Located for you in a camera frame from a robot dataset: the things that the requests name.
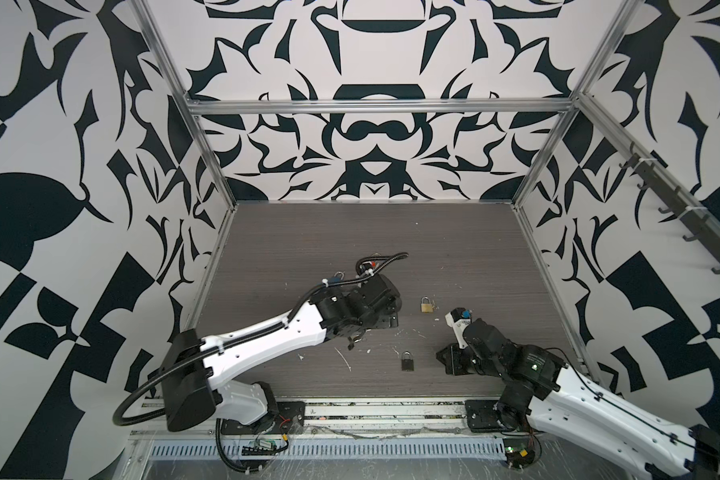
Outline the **large brass padlock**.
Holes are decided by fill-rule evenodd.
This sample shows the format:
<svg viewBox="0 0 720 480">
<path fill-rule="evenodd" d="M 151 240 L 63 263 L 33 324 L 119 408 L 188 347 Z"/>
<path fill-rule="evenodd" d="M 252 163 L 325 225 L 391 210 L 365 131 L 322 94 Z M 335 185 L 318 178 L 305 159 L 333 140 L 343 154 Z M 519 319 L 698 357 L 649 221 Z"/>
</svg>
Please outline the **large brass padlock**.
<svg viewBox="0 0 720 480">
<path fill-rule="evenodd" d="M 420 311 L 422 313 L 433 313 L 436 309 L 435 303 L 427 296 L 421 298 Z"/>
</svg>

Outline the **black padlock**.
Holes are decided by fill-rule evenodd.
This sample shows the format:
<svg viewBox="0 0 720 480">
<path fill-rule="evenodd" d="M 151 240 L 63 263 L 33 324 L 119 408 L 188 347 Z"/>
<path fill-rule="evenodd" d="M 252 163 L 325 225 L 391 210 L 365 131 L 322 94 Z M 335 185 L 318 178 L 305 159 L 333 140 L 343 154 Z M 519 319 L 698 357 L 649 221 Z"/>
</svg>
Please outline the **black padlock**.
<svg viewBox="0 0 720 480">
<path fill-rule="evenodd" d="M 403 372 L 413 372 L 415 370 L 415 364 L 412 354 L 409 351 L 404 351 L 400 357 L 401 370 Z"/>
</svg>

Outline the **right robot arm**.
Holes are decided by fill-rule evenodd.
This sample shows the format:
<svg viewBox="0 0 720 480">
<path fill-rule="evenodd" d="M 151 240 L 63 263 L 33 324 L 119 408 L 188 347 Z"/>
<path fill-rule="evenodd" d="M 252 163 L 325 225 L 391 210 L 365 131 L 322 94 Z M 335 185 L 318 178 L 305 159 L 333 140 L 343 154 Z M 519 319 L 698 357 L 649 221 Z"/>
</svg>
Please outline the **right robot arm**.
<svg viewBox="0 0 720 480">
<path fill-rule="evenodd" d="M 436 358 L 449 375 L 502 381 L 496 400 L 466 403 L 474 433 L 549 433 L 622 468 L 636 479 L 720 479 L 720 437 L 698 424 L 662 419 L 596 384 L 562 355 L 506 338 L 456 308 L 445 322 L 455 342 Z"/>
</svg>

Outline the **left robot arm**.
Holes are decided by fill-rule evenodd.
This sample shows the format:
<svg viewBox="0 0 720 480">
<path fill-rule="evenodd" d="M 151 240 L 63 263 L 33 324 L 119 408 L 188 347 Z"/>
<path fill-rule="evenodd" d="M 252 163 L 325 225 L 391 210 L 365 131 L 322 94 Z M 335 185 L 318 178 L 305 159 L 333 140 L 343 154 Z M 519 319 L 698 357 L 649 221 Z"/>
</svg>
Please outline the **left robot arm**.
<svg viewBox="0 0 720 480">
<path fill-rule="evenodd" d="M 239 376 L 296 350 L 334 339 L 353 347 L 369 330 L 397 327 L 402 298 L 383 271 L 407 256 L 363 257 L 354 277 L 323 279 L 291 310 L 252 326 L 205 337 L 193 329 L 178 334 L 157 374 L 116 407 L 113 424 L 164 418 L 168 431 L 179 432 L 210 419 L 244 426 L 271 421 L 277 415 L 271 387 Z"/>
</svg>

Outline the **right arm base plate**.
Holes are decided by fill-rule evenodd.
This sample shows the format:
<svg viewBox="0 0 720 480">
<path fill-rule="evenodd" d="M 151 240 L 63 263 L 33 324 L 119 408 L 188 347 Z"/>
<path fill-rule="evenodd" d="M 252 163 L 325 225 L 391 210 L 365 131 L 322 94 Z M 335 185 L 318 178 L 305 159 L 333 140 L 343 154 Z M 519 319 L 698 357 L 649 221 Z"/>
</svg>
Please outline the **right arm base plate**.
<svg viewBox="0 0 720 480">
<path fill-rule="evenodd" d="M 467 400 L 467 426 L 472 433 L 532 434 L 543 430 L 532 427 L 517 405 L 503 400 Z"/>
</svg>

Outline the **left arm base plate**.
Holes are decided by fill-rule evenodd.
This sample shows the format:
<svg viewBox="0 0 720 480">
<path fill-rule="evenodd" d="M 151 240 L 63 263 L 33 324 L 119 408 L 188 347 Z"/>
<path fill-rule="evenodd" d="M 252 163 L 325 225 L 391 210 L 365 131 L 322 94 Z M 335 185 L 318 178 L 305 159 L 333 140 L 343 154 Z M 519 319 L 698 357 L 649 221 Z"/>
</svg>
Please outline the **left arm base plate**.
<svg viewBox="0 0 720 480">
<path fill-rule="evenodd" d="M 222 435 L 257 435 L 276 432 L 283 422 L 300 425 L 306 413 L 304 401 L 278 401 L 261 418 L 252 424 L 244 425 L 236 420 L 223 420 Z"/>
</svg>

